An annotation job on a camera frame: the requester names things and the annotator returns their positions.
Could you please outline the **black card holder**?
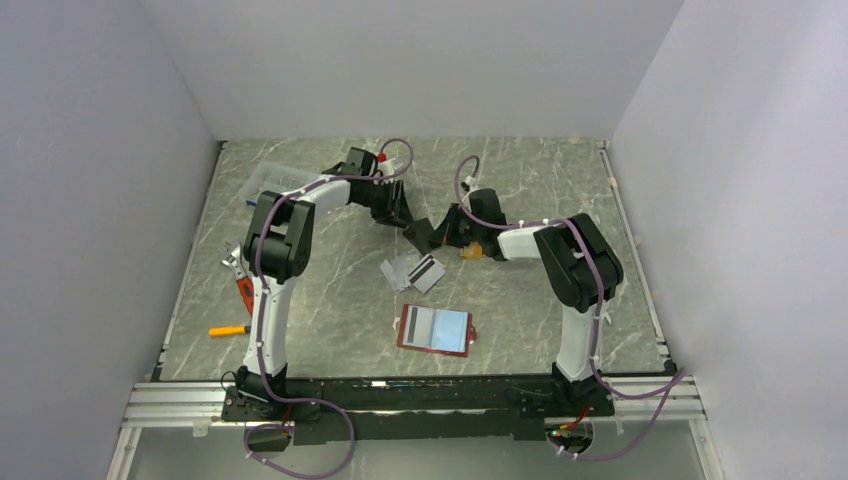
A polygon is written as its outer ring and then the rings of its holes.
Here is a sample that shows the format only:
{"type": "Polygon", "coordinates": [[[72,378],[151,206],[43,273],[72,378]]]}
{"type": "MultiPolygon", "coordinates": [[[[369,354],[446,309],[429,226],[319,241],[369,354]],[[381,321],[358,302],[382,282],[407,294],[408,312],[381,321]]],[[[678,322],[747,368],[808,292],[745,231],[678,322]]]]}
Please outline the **black card holder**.
{"type": "Polygon", "coordinates": [[[432,242],[431,236],[434,233],[433,226],[429,219],[422,218],[410,223],[403,231],[403,237],[418,251],[422,256],[431,253],[434,249],[440,247],[438,242],[432,242]]]}

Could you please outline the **white magnetic stripe card stack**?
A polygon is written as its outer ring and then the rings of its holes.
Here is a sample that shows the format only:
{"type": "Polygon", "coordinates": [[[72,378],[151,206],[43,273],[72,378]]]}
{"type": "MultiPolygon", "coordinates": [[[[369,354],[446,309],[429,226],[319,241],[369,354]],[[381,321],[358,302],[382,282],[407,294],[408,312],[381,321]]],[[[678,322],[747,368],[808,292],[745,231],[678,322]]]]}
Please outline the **white magnetic stripe card stack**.
{"type": "Polygon", "coordinates": [[[446,274],[445,266],[432,254],[415,254],[384,260],[380,270],[395,293],[414,288],[420,293],[430,291],[446,274]]]}

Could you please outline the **single white stripe card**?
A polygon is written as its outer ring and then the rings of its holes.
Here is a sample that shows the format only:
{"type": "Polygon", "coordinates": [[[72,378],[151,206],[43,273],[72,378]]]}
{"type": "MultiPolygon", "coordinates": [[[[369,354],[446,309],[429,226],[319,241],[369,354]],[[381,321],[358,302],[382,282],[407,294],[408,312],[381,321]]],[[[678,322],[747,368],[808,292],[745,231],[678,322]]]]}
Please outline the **single white stripe card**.
{"type": "Polygon", "coordinates": [[[406,305],[400,343],[404,346],[429,348],[431,345],[435,310],[406,305]]]}

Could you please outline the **red leather wallet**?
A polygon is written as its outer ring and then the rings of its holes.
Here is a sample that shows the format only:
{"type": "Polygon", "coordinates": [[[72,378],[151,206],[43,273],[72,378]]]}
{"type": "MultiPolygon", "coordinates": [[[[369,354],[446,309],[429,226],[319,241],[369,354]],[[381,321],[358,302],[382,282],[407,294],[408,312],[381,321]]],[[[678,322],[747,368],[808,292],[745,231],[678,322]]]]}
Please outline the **red leather wallet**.
{"type": "Polygon", "coordinates": [[[403,306],[401,315],[396,325],[396,345],[398,348],[417,350],[432,354],[447,355],[465,358],[469,355],[469,349],[476,340],[476,330],[473,325],[473,316],[469,312],[432,308],[435,310],[433,334],[429,348],[416,348],[404,346],[400,343],[403,332],[403,318],[406,305],[403,306]]]}

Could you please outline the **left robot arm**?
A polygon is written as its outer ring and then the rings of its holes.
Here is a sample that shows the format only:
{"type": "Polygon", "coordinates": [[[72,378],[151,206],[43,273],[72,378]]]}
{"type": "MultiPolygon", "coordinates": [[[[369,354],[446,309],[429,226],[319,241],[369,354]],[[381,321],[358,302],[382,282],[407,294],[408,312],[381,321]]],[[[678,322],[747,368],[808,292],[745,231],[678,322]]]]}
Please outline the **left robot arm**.
{"type": "Polygon", "coordinates": [[[373,153],[352,147],[345,161],[306,185],[259,195],[242,246],[254,294],[252,339],[235,384],[261,419],[275,419],[287,406],[288,315],[311,257],[316,221],[354,204],[368,209],[379,225],[410,228],[415,219],[401,177],[412,164],[389,160],[384,148],[373,153]]]}

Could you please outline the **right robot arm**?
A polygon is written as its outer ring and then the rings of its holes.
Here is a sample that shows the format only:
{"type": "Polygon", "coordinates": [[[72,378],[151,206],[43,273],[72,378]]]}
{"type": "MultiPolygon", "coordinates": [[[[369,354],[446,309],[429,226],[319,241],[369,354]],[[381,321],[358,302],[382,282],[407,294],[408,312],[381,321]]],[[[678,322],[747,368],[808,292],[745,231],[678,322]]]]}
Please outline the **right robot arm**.
{"type": "Polygon", "coordinates": [[[433,247],[478,245],[496,261],[538,260],[563,306],[561,344],[551,388],[557,411],[574,415],[600,390],[597,366],[605,303],[624,280],[621,261],[586,213],[566,219],[509,224],[492,189],[471,193],[469,206],[453,203],[428,234],[433,247]]]}

